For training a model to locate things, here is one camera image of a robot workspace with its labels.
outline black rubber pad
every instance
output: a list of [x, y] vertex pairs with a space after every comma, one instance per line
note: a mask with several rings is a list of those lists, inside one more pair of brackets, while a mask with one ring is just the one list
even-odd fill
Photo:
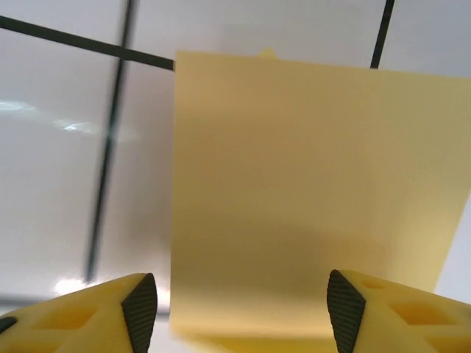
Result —
[[365, 310], [364, 297], [340, 273], [330, 272], [327, 308], [339, 353], [352, 353]]
[[12, 316], [7, 316], [5, 318], [0, 318], [0, 333], [3, 333], [7, 329], [9, 329], [11, 326], [16, 324], [18, 320]]
[[157, 288], [154, 275], [146, 274], [121, 306], [132, 351], [147, 353], [157, 315]]

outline black metal strip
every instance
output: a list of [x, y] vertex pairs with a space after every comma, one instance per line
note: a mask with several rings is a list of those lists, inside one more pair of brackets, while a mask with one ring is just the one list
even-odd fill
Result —
[[373, 58], [371, 60], [371, 65], [369, 66], [369, 68], [378, 68], [380, 65], [381, 55], [383, 53], [386, 35], [388, 34], [389, 22], [391, 21], [393, 7], [394, 0], [386, 0], [386, 3], [384, 5], [383, 18], [381, 19], [380, 30], [378, 31], [375, 50], [373, 51]]
[[123, 60], [134, 61], [136, 63], [164, 68], [166, 70], [174, 69], [174, 61], [172, 59], [158, 57], [157, 55], [127, 49], [122, 46], [116, 46], [114, 44], [100, 42], [90, 38], [80, 37], [79, 35], [71, 35], [70, 33], [38, 26], [36, 24], [29, 24], [27, 22], [15, 20], [14, 18], [0, 16], [0, 28], [22, 33], [24, 35], [31, 35], [36, 38], [50, 40], [55, 43], [66, 44], [67, 46], [74, 46], [76, 48], [110, 55], [112, 57], [119, 57]]
[[[121, 35], [121, 47], [127, 48], [130, 41], [131, 27], [134, 21], [135, 0], [127, 0], [126, 14], [124, 16], [123, 32]], [[95, 210], [91, 228], [88, 259], [85, 269], [85, 282], [92, 282], [96, 274], [96, 259], [99, 252], [99, 239], [102, 235], [102, 219], [105, 210], [105, 201], [110, 175], [110, 164], [113, 158], [114, 139], [118, 132], [118, 119], [121, 109], [121, 92], [124, 86], [126, 60], [118, 58], [116, 63], [116, 75], [113, 83], [113, 97], [108, 111], [107, 135], [103, 147], [102, 166], [100, 170], [99, 186], [96, 193]]]

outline small yellow tab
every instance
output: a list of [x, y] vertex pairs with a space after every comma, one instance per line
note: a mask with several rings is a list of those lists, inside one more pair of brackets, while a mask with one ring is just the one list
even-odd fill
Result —
[[272, 59], [277, 59], [277, 55], [272, 48], [265, 48], [263, 51], [260, 52], [258, 55], [259, 57], [271, 57]]

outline cutout hole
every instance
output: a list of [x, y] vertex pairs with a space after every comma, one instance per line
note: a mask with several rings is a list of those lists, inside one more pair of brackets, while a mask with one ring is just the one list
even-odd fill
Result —
[[367, 288], [371, 288], [371, 289], [383, 289], [384, 286], [380, 283], [377, 283], [377, 282], [374, 282], [374, 281], [364, 281], [363, 282], [363, 285]]
[[471, 336], [429, 337], [427, 341], [439, 353], [469, 353], [471, 348]]
[[46, 314], [35, 329], [79, 329], [96, 313], [95, 307], [61, 307]]
[[390, 307], [409, 325], [452, 325], [452, 318], [428, 304], [391, 304]]

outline yellow paper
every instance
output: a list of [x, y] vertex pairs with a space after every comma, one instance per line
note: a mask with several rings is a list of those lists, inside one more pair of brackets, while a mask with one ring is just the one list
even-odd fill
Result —
[[334, 339], [209, 336], [186, 343], [203, 353], [337, 353]]
[[333, 268], [433, 290], [471, 81], [180, 52], [175, 85], [175, 332], [330, 337]]

